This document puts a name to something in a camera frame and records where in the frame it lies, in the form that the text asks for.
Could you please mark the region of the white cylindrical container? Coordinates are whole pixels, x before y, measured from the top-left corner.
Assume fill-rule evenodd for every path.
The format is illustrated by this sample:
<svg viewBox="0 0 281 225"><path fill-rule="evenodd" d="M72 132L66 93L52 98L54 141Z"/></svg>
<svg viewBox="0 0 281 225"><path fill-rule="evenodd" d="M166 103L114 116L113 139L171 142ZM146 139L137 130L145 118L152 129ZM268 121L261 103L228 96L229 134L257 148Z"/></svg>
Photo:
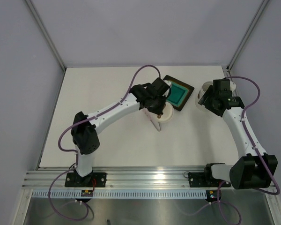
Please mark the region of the white cylindrical container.
<svg viewBox="0 0 281 225"><path fill-rule="evenodd" d="M203 95L205 94L205 92L208 90L209 86L213 85L212 81L208 81L202 84L197 97L195 98L195 104L197 106L197 108L203 112L207 112L208 110L203 106L199 104L199 101L201 100L201 98L203 97Z"/></svg>

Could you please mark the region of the white round lid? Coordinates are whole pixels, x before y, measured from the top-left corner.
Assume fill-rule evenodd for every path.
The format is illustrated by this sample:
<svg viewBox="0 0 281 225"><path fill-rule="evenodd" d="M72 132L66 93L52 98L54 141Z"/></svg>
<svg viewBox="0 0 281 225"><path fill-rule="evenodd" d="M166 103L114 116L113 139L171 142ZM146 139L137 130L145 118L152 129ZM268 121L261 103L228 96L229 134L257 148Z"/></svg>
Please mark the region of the white round lid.
<svg viewBox="0 0 281 225"><path fill-rule="evenodd" d="M171 118L173 117L174 114L174 108L172 106L172 104L166 102L164 108L163 108L163 116L158 119L159 123L166 123L169 122L171 120Z"/></svg>

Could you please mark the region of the clear plastic tongs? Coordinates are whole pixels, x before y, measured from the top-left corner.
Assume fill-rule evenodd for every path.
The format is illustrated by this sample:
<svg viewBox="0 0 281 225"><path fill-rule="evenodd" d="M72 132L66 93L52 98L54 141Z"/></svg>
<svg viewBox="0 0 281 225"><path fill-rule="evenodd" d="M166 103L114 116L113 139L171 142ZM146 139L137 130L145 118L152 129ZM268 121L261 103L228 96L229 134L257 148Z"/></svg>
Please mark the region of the clear plastic tongs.
<svg viewBox="0 0 281 225"><path fill-rule="evenodd" d="M146 108L143 109L143 112L145 113L145 115L148 117L148 119L150 120L150 122L154 125L155 129L160 132L161 131L161 127L160 127L160 123L157 117L157 114L151 113L149 112Z"/></svg>

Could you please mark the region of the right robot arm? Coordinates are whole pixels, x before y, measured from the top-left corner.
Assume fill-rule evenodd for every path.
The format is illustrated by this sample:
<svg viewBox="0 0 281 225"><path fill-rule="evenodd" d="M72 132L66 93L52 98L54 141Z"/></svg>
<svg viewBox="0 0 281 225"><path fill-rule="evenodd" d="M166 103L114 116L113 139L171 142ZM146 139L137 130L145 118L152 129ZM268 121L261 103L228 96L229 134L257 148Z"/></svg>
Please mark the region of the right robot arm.
<svg viewBox="0 0 281 225"><path fill-rule="evenodd" d="M248 107L240 97L232 95L235 89L236 85L224 78L203 83L198 93L198 106L221 117L228 126L239 156L234 165L207 164L203 180L209 186L223 180L234 189L264 191L274 182L278 160L258 141L246 116Z"/></svg>

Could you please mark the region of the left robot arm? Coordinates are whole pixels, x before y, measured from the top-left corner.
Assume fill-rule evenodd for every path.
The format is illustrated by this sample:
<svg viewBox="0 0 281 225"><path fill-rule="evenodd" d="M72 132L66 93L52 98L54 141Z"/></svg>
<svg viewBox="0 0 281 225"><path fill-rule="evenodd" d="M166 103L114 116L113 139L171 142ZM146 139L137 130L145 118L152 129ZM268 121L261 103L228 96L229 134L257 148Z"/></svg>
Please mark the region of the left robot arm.
<svg viewBox="0 0 281 225"><path fill-rule="evenodd" d="M169 121L173 115L173 109L166 102L171 86L170 81L156 78L152 83L134 85L118 102L96 113L76 114L71 135L78 150L74 177L80 186L88 186L92 181L93 152L100 146L99 134L109 125L142 110L156 130L161 131L160 123Z"/></svg>

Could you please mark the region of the dark square teal plate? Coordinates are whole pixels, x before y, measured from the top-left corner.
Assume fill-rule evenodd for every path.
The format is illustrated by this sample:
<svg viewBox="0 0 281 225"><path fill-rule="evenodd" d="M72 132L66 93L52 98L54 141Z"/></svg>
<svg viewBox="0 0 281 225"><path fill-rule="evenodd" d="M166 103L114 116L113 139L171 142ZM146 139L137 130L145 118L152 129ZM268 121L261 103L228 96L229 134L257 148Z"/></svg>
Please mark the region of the dark square teal plate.
<svg viewBox="0 0 281 225"><path fill-rule="evenodd" d="M169 75L166 75L163 80L171 82L171 94L167 98L167 102L169 102L175 110L182 111L192 95L194 87Z"/></svg>

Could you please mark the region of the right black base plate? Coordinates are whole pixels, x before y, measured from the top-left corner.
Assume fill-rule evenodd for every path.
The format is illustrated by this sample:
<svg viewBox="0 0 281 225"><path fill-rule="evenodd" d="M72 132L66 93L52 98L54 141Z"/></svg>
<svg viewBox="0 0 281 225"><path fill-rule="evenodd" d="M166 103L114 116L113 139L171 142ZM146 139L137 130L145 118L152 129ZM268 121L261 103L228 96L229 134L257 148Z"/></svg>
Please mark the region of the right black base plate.
<svg viewBox="0 0 281 225"><path fill-rule="evenodd" d="M217 188L222 182L222 180L205 175L203 172L186 171L183 176L188 179L191 188Z"/></svg>

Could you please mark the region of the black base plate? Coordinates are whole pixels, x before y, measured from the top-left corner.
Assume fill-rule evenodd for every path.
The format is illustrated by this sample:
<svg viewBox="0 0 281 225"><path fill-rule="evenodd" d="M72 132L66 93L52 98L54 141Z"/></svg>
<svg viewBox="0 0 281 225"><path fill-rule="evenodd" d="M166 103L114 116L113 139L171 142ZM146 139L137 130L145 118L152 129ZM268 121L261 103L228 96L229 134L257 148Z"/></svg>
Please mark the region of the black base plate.
<svg viewBox="0 0 281 225"><path fill-rule="evenodd" d="M66 176L65 187L67 188L104 188L106 185L107 173L92 172L91 174L81 177L76 171L69 172Z"/></svg>
<svg viewBox="0 0 281 225"><path fill-rule="evenodd" d="M203 172L186 171L183 176L188 179L191 188L217 188L222 182L222 180L205 175Z"/></svg>

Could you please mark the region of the aluminium rail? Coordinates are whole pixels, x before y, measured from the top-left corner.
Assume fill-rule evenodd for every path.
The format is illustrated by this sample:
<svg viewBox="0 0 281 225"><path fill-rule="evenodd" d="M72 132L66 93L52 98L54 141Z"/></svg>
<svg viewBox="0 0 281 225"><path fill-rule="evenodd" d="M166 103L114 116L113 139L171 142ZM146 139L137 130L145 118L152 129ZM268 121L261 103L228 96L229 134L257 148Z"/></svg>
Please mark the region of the aluminium rail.
<svg viewBox="0 0 281 225"><path fill-rule="evenodd" d="M189 189L186 172L202 172L204 166L94 167L107 173L104 189ZM48 189L53 180L67 168L27 171L22 189Z"/></svg>

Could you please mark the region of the right aluminium frame post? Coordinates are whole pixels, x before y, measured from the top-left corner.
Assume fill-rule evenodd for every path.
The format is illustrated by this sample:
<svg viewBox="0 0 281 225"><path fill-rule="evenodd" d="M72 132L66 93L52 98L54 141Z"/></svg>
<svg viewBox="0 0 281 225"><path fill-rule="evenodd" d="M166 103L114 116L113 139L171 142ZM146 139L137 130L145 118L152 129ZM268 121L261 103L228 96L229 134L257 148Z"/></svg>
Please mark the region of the right aluminium frame post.
<svg viewBox="0 0 281 225"><path fill-rule="evenodd" d="M256 10L253 18L251 19L249 26L247 27L239 45L237 46L231 60L226 66L227 71L230 73L234 65L236 64L238 58L240 57L243 49L245 48L247 42L249 41L251 35L253 34L254 30L256 29L261 17L265 13L268 5L271 3L271 0L262 0L258 9Z"/></svg>

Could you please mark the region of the aluminium frame post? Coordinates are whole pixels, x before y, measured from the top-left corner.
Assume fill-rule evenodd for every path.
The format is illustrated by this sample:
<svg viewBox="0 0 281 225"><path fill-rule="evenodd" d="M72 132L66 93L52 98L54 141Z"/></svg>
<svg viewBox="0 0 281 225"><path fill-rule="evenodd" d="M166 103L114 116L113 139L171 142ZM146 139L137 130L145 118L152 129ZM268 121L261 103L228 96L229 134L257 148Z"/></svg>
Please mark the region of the aluminium frame post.
<svg viewBox="0 0 281 225"><path fill-rule="evenodd" d="M56 62L58 63L59 67L63 71L63 73L66 72L67 67L65 66L65 63L59 54L44 22L43 19L41 18L41 15L39 14L34 2L32 0L23 0L23 3L27 7L29 13L31 14L33 20L36 23L36 26L38 27L40 33L42 34L46 44L48 45L53 57L55 58Z"/></svg>
<svg viewBox="0 0 281 225"><path fill-rule="evenodd" d="M251 19L249 26L247 27L239 45L237 46L231 60L226 66L227 71L230 73L234 65L236 64L238 58L240 57L243 49L245 48L247 42L249 41L251 35L253 34L254 30L256 29L261 17L265 13L268 5L271 3L271 0L262 0L258 9L256 10L253 18Z"/></svg>

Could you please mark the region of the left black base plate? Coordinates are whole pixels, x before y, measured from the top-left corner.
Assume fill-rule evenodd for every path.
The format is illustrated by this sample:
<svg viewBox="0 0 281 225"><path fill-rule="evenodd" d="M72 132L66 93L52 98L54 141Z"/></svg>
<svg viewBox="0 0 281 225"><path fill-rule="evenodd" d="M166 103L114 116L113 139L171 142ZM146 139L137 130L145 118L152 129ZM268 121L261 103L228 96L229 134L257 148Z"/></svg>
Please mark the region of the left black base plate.
<svg viewBox="0 0 281 225"><path fill-rule="evenodd" d="M65 187L67 188L104 188L106 185L107 173L92 172L91 174L81 177L76 171L69 172L66 176Z"/></svg>

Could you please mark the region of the left aluminium frame post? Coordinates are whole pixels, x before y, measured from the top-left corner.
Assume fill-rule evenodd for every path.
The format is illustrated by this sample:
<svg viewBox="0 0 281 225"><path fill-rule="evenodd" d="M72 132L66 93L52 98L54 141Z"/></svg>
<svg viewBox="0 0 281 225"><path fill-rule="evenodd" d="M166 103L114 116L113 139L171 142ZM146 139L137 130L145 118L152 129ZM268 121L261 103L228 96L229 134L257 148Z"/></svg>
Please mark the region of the left aluminium frame post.
<svg viewBox="0 0 281 225"><path fill-rule="evenodd" d="M23 0L23 3L27 7L29 13L31 14L33 20L36 23L36 26L38 27L40 33L42 34L46 44L48 45L53 57L55 58L56 62L58 63L59 67L63 71L63 73L66 72L67 67L65 66L65 63L59 54L44 22L43 19L41 18L41 15L39 14L34 2L32 0Z"/></svg>

